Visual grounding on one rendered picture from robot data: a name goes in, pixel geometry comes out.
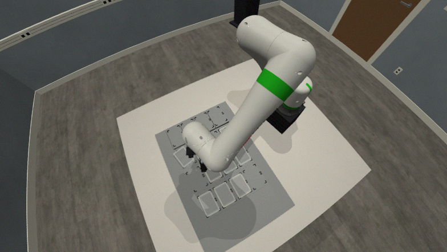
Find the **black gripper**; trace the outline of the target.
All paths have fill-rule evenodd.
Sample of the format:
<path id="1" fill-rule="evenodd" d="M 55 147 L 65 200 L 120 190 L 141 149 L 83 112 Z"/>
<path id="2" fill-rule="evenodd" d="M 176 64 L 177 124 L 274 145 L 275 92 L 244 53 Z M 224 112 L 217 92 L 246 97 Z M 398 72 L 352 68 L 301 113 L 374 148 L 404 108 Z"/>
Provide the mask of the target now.
<path id="1" fill-rule="evenodd" d="M 201 172 L 206 172 L 207 171 L 207 167 L 204 165 L 204 163 L 201 161 L 201 159 L 200 159 L 199 163 L 200 163 Z"/>

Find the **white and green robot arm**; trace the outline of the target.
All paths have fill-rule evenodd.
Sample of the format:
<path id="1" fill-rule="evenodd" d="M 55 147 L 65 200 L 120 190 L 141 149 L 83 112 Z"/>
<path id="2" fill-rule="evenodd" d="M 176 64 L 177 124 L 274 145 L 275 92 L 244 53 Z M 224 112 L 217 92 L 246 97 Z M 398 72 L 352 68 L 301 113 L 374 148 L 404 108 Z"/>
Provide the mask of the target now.
<path id="1" fill-rule="evenodd" d="M 307 75 L 315 65 L 316 52 L 309 41 L 259 15 L 245 18 L 237 28 L 236 38 L 240 48 L 258 63 L 261 74 L 217 138 L 197 121 L 187 124 L 182 131 L 188 158 L 197 155 L 212 172 L 226 170 L 253 133 L 277 109 L 285 116 L 295 116 L 312 90 Z"/>

